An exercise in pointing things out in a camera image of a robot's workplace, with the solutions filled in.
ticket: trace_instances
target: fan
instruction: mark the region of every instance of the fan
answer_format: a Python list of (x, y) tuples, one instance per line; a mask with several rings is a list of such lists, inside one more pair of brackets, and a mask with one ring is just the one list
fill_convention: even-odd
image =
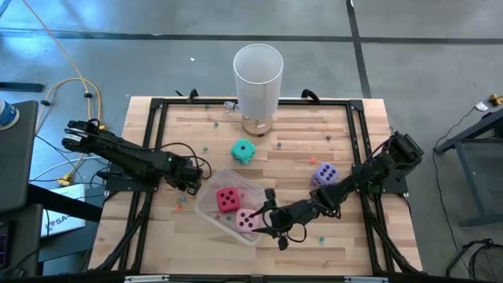
[(474, 244), (483, 244), (483, 246), (476, 250), (470, 258), (470, 264), (468, 266), (470, 278), (483, 281), (503, 282), (503, 246), (495, 244), (491, 239), (471, 241), (464, 245), (463, 249), (447, 267), (446, 276), (450, 277), (450, 271), (454, 265)]

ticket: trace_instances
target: wooden table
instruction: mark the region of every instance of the wooden table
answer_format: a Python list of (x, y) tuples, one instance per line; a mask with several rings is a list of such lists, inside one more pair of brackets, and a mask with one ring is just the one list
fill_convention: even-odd
[[(142, 144), (151, 97), (132, 97), (123, 129), (123, 137)], [(390, 134), (384, 101), (364, 100), (365, 115), (373, 148)], [(346, 111), (342, 107), (283, 106), (274, 114), (274, 129), (264, 138), (247, 136), (241, 127), (241, 115), (226, 113), (223, 106), (170, 105), (163, 144), (184, 142), (198, 156), (211, 163), (214, 170), (230, 168), (263, 187), (276, 189), (282, 204), (308, 198), (314, 189), (310, 177), (322, 161), (340, 170), (339, 178), (350, 174), (353, 155), (349, 141)], [(355, 119), (361, 137), (358, 119)], [(156, 127), (152, 136), (156, 136)], [(255, 159), (243, 166), (229, 151), (238, 138), (256, 145)], [(170, 151), (189, 155), (181, 146)], [(315, 157), (317, 162), (310, 163)], [(223, 230), (196, 214), (196, 198), (187, 195), (183, 209), (176, 211), (185, 194), (161, 184), (155, 194), (141, 265), (142, 273), (163, 274), (287, 274), (287, 275), (368, 275), (371, 274), (359, 196), (352, 193), (342, 204), (342, 219), (320, 217), (307, 225), (307, 239), (302, 244), (290, 242), (280, 252), (277, 241), (264, 236), (257, 248), (240, 243)], [(123, 236), (131, 193), (118, 193), (104, 207), (90, 267), (103, 262)], [(383, 195), (388, 233), (402, 254), (421, 269), (409, 210), (403, 199)], [(303, 236), (302, 227), (291, 231)], [(380, 265), (384, 268), (382, 245), (376, 235)], [(136, 236), (130, 250), (131, 264)]]

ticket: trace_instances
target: green dice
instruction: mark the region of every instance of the green dice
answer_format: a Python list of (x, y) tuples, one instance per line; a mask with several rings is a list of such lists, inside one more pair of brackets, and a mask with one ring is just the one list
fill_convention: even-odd
[(250, 141), (242, 138), (233, 145), (230, 155), (241, 164), (249, 164), (255, 156), (255, 151), (255, 146)]

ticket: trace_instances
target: foam dice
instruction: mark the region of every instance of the foam dice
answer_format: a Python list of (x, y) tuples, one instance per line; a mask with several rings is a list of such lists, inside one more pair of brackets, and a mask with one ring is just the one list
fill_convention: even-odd
[(241, 208), (239, 194), (234, 187), (220, 189), (217, 192), (217, 203), (221, 213), (229, 213)]
[(311, 177), (311, 181), (316, 186), (324, 186), (335, 183), (338, 176), (339, 172), (333, 165), (326, 162), (321, 162), (320, 167), (316, 169), (313, 177)]
[(258, 228), (259, 225), (259, 215), (254, 218), (250, 218), (250, 214), (255, 213), (252, 209), (240, 209), (236, 213), (236, 228), (239, 232), (252, 232), (254, 229)]
[(230, 155), (233, 156), (235, 161), (241, 164), (248, 164), (253, 160), (255, 151), (255, 146), (250, 141), (242, 138), (233, 145)]

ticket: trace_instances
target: plastic bin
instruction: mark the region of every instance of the plastic bin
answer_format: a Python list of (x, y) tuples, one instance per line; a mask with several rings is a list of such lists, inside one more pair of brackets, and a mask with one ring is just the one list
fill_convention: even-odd
[[(243, 197), (240, 196), (241, 208), (253, 209), (257, 211), (263, 206), (264, 201), (267, 200), (262, 187), (248, 181), (246, 178), (241, 177), (239, 174), (230, 169), (220, 169), (215, 172), (206, 186), (201, 192), (199, 192), (199, 195), (197, 196), (196, 212), (198, 215), (222, 228), (239, 241), (242, 241), (246, 245), (255, 247), (262, 239), (262, 234), (254, 232), (237, 232), (235, 225), (237, 211), (221, 213), (218, 210), (216, 193), (220, 189), (227, 187), (237, 188), (239, 195), (244, 193)], [(259, 227), (264, 227), (262, 216), (257, 215), (256, 217), (259, 217)]]

